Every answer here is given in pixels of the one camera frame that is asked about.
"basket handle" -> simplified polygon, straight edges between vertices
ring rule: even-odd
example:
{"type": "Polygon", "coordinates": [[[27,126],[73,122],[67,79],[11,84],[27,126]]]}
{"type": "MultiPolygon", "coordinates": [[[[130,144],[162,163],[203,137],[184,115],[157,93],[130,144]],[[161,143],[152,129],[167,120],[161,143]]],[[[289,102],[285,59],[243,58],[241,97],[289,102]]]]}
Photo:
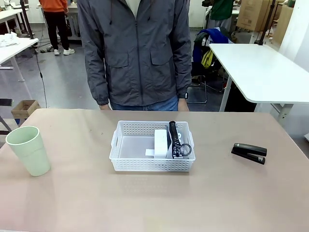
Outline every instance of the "basket handle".
{"type": "Polygon", "coordinates": [[[191,145],[192,145],[192,148],[193,148],[194,147],[194,142],[193,142],[193,137],[192,137],[191,131],[189,131],[189,137],[190,137],[190,142],[191,142],[191,145]]]}
{"type": "Polygon", "coordinates": [[[112,135],[111,146],[113,146],[113,144],[115,143],[115,140],[116,140],[116,138],[117,138],[117,136],[116,136],[116,131],[117,131],[117,130],[115,130],[115,131],[114,131],[114,134],[112,135]]]}

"green shirt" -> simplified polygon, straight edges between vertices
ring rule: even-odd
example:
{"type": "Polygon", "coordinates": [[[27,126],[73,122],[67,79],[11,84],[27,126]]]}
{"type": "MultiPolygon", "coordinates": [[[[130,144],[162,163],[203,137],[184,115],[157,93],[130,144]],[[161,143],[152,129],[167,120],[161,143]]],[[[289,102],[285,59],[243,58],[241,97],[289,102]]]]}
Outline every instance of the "green shirt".
{"type": "Polygon", "coordinates": [[[214,0],[211,20],[224,20],[232,16],[234,0],[214,0]]]}

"shoe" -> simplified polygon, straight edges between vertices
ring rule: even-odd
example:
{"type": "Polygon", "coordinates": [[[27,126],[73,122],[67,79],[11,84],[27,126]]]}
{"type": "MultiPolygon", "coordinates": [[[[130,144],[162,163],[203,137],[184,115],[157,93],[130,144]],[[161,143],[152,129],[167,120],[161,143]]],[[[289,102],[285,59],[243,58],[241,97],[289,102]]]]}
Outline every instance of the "shoe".
{"type": "Polygon", "coordinates": [[[59,56],[60,55],[60,51],[58,49],[54,49],[54,55],[55,56],[59,56]]]}
{"type": "Polygon", "coordinates": [[[74,49],[70,49],[70,48],[68,50],[63,49],[63,54],[66,56],[71,55],[73,53],[75,53],[74,49]]]}

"cup rim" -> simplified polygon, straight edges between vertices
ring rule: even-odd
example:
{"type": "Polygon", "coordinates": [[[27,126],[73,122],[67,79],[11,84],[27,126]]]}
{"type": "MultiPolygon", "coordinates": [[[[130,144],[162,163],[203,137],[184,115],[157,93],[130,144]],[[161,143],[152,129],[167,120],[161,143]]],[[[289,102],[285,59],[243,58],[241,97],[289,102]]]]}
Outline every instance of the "cup rim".
{"type": "Polygon", "coordinates": [[[39,129],[39,128],[34,127],[34,126],[23,126],[23,127],[19,127],[19,128],[15,129],[15,130],[11,131],[11,132],[5,137],[5,142],[6,142],[8,145],[12,145],[12,146],[23,145],[23,144],[27,144],[27,143],[30,143],[31,141],[35,140],[35,139],[39,136],[39,134],[40,134],[40,129],[39,129]],[[8,137],[10,136],[11,133],[13,133],[14,131],[17,131],[17,130],[19,130],[19,129],[25,128],[25,127],[32,127],[32,128],[35,128],[35,129],[37,130],[38,133],[37,133],[36,136],[34,136],[32,139],[30,139],[29,141],[24,142],[24,143],[12,144],[12,143],[9,143],[9,142],[8,142],[8,137]]]}

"jacket pocket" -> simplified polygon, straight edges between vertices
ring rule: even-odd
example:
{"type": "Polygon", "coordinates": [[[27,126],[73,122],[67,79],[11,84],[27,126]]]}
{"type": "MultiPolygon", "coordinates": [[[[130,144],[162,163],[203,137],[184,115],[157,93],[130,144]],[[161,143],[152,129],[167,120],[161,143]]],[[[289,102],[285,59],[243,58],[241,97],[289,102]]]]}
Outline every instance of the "jacket pocket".
{"type": "Polygon", "coordinates": [[[173,60],[171,59],[173,56],[171,47],[169,45],[165,45],[162,48],[151,49],[151,74],[153,86],[156,90],[166,90],[170,89],[171,85],[174,81],[175,74],[173,73],[174,68],[173,60]]]}
{"type": "Polygon", "coordinates": [[[107,82],[113,95],[127,94],[131,89],[128,53],[107,52],[107,82]]]}

